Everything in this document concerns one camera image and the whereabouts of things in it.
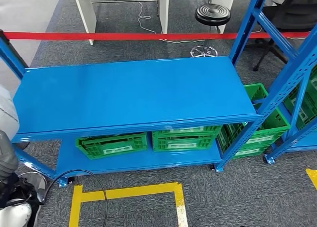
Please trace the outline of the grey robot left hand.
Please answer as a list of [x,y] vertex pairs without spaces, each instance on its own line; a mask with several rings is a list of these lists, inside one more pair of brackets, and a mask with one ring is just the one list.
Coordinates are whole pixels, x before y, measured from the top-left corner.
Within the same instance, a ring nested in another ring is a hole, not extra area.
[[0,180],[5,181],[16,172],[18,158],[8,136],[0,131]]

